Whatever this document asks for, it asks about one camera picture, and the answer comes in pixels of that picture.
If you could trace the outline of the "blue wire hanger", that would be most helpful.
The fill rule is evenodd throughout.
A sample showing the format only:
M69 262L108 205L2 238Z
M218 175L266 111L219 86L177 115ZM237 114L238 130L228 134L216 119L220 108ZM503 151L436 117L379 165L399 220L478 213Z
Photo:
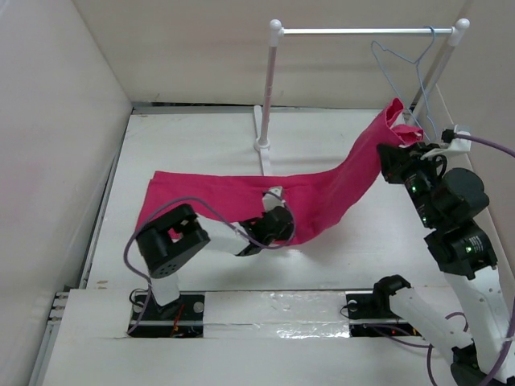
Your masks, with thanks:
M377 40L370 43L370 51L393 94L406 104L407 119L423 130L427 142L434 142L439 131L431 116L429 85L424 81L424 63L426 56L433 51L437 33L433 26L423 28L428 34L422 38L422 48L414 54L395 51Z

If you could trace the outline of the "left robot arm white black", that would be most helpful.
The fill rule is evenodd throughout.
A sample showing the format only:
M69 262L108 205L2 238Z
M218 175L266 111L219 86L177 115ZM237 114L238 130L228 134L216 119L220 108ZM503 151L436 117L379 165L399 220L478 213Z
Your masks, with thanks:
M146 224L135 240L150 276L151 309L174 317L183 304L177 272L204 247L236 257L249 257L290 242L295 232L291 212L279 204L261 216L225 224L181 204Z

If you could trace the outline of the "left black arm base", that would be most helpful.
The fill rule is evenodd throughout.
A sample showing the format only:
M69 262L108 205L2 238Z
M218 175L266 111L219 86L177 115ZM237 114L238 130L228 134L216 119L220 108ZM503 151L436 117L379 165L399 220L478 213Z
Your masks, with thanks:
M194 339L204 336L205 293L181 293L168 306L158 306L151 298L144 308L146 291L135 289L129 300L132 305L130 337Z

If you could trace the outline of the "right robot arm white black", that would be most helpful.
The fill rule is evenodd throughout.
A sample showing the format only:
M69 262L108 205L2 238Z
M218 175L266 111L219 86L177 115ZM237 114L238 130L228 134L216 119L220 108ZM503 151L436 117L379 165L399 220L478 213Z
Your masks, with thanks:
M374 311L413 326L446 360L458 385L512 385L514 309L502 293L492 242L474 220L489 205L481 178L468 169L448 169L435 146L380 144L377 151L385 181L406 188L430 229L427 248L458 298L468 330L453 330L399 275L374 285Z

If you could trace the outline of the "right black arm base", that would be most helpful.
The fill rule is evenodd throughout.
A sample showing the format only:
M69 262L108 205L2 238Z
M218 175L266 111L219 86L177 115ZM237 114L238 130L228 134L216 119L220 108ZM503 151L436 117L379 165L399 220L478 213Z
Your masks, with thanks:
M352 337L407 337L421 335L390 309L389 296L410 288L400 275L383 277L372 289L351 291L345 295L340 315L349 321Z

